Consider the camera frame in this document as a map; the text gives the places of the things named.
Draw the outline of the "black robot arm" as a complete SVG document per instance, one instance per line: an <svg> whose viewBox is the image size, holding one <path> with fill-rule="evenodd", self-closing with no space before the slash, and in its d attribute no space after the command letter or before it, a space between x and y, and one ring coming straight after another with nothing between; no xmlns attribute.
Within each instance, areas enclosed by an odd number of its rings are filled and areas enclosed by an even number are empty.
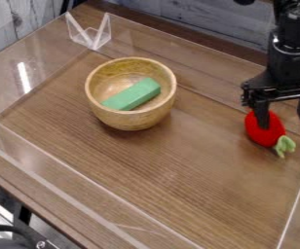
<svg viewBox="0 0 300 249"><path fill-rule="evenodd" d="M300 0L274 0L265 71L241 84L241 104L253 109L257 125L270 126L270 104L298 100L300 117Z"/></svg>

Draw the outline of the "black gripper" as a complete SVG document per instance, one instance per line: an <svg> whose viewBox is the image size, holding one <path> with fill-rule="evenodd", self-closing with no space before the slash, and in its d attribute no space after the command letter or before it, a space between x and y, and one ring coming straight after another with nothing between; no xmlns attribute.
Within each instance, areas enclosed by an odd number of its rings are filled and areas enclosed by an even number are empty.
<svg viewBox="0 0 300 249"><path fill-rule="evenodd" d="M270 125L270 102L300 99L300 82L293 85L281 85L267 70L243 82L241 89L241 105L253 108L261 129L267 129ZM297 115L300 118L300 101Z"/></svg>

